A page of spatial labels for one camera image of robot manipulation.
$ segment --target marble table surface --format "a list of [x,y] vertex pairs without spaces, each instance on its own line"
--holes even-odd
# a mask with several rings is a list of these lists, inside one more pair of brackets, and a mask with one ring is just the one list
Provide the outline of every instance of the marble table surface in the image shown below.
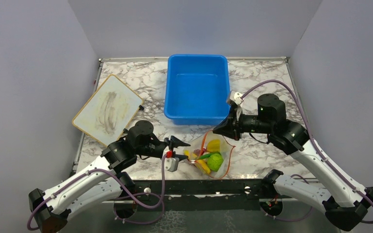
[[[130,123],[132,127],[138,120],[148,120],[154,125],[154,133],[163,140],[165,137],[174,135],[179,139],[190,142],[201,136],[213,126],[180,126],[174,125],[171,120],[164,116],[164,100],[167,79],[167,61],[152,62],[105,62],[103,63],[100,76],[100,85],[109,74],[116,74],[131,89],[137,92],[143,99],[145,110],[139,111]],[[278,79],[292,87],[288,69],[284,61],[251,61],[233,60],[228,61],[231,90],[245,93],[255,84],[269,80]],[[253,91],[243,102],[243,112],[246,114],[257,114],[256,99],[265,93],[275,93],[287,108],[287,118],[302,122],[301,116],[292,100],[289,92],[277,83],[266,84]],[[259,140],[266,140],[265,135],[254,134]],[[300,174],[304,177],[313,175],[296,160],[285,155],[272,144],[261,144],[248,134],[243,134],[240,141],[229,140],[235,145],[235,154],[231,158],[231,167],[224,179],[251,179],[262,178],[271,169],[278,169],[285,174]],[[82,170],[101,154],[104,146],[88,135],[84,136],[82,150],[79,158],[77,171]],[[160,160],[149,158],[137,160],[137,163],[125,171],[133,180],[160,180]],[[209,179],[195,166],[187,161],[179,163],[176,172],[165,172],[166,179]]]

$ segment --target green object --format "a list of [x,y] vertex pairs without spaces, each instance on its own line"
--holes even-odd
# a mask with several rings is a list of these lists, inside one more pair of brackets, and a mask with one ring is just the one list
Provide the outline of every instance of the green object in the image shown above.
[[203,154],[203,155],[200,156],[199,159],[207,159],[207,158],[211,157],[211,155],[213,155],[213,154],[219,154],[219,153],[214,152],[214,153]]
[[206,164],[208,165],[209,169],[218,171],[223,162],[224,159],[222,158],[222,155],[220,155],[219,153],[214,153],[208,158]]

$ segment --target yellow object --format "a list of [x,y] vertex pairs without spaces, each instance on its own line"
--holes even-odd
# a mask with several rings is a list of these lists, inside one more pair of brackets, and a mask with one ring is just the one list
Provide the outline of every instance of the yellow object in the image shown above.
[[[184,155],[188,156],[188,159],[191,161],[191,160],[194,160],[196,159],[198,156],[194,153],[190,154],[188,150],[184,150]],[[195,160],[195,166],[197,166],[198,168],[200,168],[203,172],[205,172],[206,174],[210,174],[211,173],[211,170],[209,169],[208,165],[201,159],[199,160]]]
[[211,140],[206,146],[207,152],[220,152],[221,141],[219,139]]

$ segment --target clear plastic bag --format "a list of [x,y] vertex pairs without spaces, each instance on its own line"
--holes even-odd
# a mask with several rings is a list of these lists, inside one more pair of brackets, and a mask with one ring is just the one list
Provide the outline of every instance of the clear plastic bag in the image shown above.
[[[205,167],[206,163],[203,164],[202,162],[199,162],[199,160],[196,160],[197,158],[200,157],[198,154],[194,154],[195,150],[200,150],[201,148],[206,149],[208,146],[208,143],[213,141],[213,140],[219,140],[220,142],[220,151],[219,153],[221,154],[223,158],[223,162],[218,169],[218,171],[210,171],[208,173],[209,168]],[[190,155],[189,160],[190,161],[195,161],[194,165],[201,170],[204,174],[208,175],[209,177],[213,179],[222,179],[228,174],[229,167],[231,164],[231,156],[233,155],[234,147],[230,145],[223,136],[214,134],[212,131],[208,131],[207,133],[203,134],[202,136],[196,138],[192,142],[189,143],[191,146],[190,147],[185,147],[184,148],[184,154]]]

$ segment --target whiteboard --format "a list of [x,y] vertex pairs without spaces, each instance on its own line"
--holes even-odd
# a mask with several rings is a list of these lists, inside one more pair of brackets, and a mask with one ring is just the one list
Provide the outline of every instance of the whiteboard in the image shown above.
[[143,99],[110,74],[72,120],[72,124],[98,142],[109,145],[122,135]]

